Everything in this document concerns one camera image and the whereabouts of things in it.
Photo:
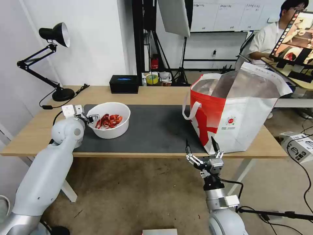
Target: black desk mat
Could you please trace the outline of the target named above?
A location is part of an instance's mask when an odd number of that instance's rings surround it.
[[[95,104],[84,106],[85,114]],[[128,105],[128,130],[115,139],[101,139],[86,127],[82,145],[74,152],[185,153],[186,138],[193,153],[205,153],[181,105]]]

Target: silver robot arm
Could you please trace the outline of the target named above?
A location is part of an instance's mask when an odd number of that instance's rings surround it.
[[[224,184],[216,177],[220,174],[224,162],[224,151],[212,138],[215,150],[214,155],[197,158],[192,155],[186,140],[186,159],[198,170],[204,179],[203,190],[206,194],[206,205],[210,213],[209,229],[214,235],[248,235],[241,217],[230,210],[239,205],[237,195],[227,196],[224,193]]]
[[[53,126],[54,143],[37,154],[24,176],[13,210],[0,224],[0,235],[29,235],[37,227],[61,190],[73,162],[72,152],[81,144],[86,123],[98,118],[97,115],[84,117],[81,105],[63,106],[62,110],[66,119]]]

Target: desk lamp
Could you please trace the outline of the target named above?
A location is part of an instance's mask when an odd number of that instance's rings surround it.
[[[39,29],[39,35],[43,39],[47,40],[49,45],[46,46],[45,48],[43,48],[42,50],[36,52],[35,54],[27,57],[26,59],[17,62],[17,66],[19,68],[21,68],[22,70],[25,70],[26,72],[30,73],[31,75],[44,81],[45,83],[49,84],[50,86],[53,86],[55,88],[55,92],[52,94],[53,100],[55,100],[55,101],[70,100],[75,95],[75,92],[72,89],[62,88],[59,83],[52,81],[48,78],[45,78],[45,77],[41,76],[40,74],[38,74],[35,71],[30,69],[31,65],[37,63],[38,61],[40,61],[40,60],[46,58],[47,56],[56,52],[57,45],[54,43],[54,40],[57,41],[62,46],[69,47],[70,40],[69,40],[67,27],[66,27],[65,23],[62,22],[62,23],[58,23],[52,29],[40,28]],[[47,49],[50,49],[51,51],[42,57],[34,58],[36,55],[40,54],[41,52],[43,52]]]

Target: wooden table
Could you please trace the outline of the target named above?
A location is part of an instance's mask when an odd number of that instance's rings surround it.
[[[80,86],[68,86],[74,91]],[[124,104],[167,104],[181,105],[187,94],[189,87],[139,87],[138,94],[111,94],[108,86],[91,86],[81,92],[68,104],[98,104],[104,102],[121,102]],[[50,105],[58,106],[59,102],[50,101]],[[4,156],[35,157],[39,151],[46,148],[51,139],[51,127],[54,117],[61,111],[61,108],[53,110],[42,110],[39,112],[27,126],[10,142],[2,151]],[[141,157],[141,158],[185,158],[185,153],[82,153],[74,152],[74,157]],[[249,169],[259,158],[285,158],[287,154],[277,143],[274,137],[262,127],[259,134],[245,152],[227,153],[224,158],[244,158],[243,163],[235,174],[233,180],[242,180]],[[66,195],[75,201],[77,195],[74,195],[72,188],[65,182],[62,190]]]

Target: red fire extinguisher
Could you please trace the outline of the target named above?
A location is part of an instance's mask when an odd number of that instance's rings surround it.
[[[152,55],[151,57],[151,69],[157,70],[159,68],[159,59],[157,55]]]

